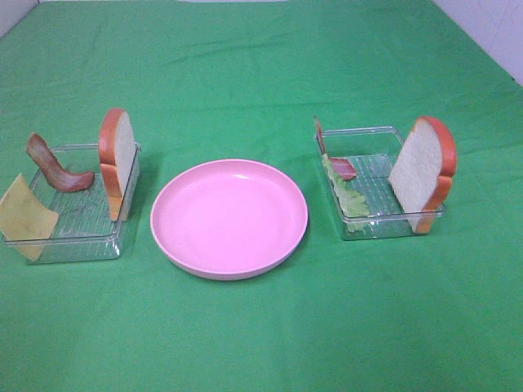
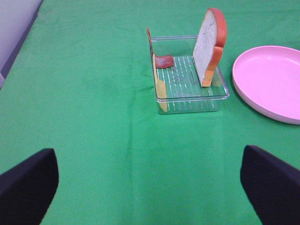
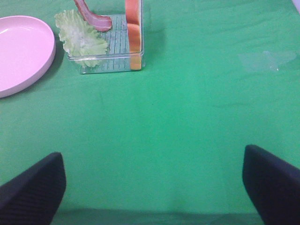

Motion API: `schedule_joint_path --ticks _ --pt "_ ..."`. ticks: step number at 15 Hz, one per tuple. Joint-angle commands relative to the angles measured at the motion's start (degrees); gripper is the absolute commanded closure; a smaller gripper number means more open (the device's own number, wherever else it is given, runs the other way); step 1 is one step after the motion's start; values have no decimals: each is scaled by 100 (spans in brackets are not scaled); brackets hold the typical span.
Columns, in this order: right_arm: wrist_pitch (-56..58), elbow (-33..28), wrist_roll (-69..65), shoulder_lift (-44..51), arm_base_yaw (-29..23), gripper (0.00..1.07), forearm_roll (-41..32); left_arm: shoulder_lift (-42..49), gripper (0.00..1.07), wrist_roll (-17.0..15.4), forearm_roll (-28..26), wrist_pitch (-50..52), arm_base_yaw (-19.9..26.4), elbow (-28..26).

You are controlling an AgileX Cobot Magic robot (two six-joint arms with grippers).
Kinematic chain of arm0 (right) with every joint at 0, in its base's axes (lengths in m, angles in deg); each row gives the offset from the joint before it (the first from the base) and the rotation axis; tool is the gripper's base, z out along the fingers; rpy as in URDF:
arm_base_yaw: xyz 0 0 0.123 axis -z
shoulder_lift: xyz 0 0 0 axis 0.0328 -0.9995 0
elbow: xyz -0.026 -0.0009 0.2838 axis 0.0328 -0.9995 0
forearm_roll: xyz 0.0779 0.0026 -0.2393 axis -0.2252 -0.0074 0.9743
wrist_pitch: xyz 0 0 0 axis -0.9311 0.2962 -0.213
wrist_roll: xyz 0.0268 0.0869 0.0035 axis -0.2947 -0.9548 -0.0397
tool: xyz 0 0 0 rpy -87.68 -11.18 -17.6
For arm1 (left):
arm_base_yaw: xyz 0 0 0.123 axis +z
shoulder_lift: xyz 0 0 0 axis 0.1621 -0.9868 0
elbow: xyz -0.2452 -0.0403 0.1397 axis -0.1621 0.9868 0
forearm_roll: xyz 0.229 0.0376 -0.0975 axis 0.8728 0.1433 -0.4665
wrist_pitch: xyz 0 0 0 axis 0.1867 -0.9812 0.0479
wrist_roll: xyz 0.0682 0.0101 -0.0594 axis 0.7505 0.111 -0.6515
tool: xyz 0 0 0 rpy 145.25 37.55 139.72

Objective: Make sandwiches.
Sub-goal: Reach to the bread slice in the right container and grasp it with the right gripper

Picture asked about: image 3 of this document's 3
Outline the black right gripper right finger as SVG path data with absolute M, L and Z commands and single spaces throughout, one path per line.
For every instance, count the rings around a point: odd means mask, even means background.
M 244 152 L 242 180 L 266 225 L 300 223 L 300 170 L 257 145 Z

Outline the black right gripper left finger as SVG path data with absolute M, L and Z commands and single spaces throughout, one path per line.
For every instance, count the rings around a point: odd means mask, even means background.
M 0 187 L 2 225 L 49 225 L 63 199 L 66 174 L 54 152 Z

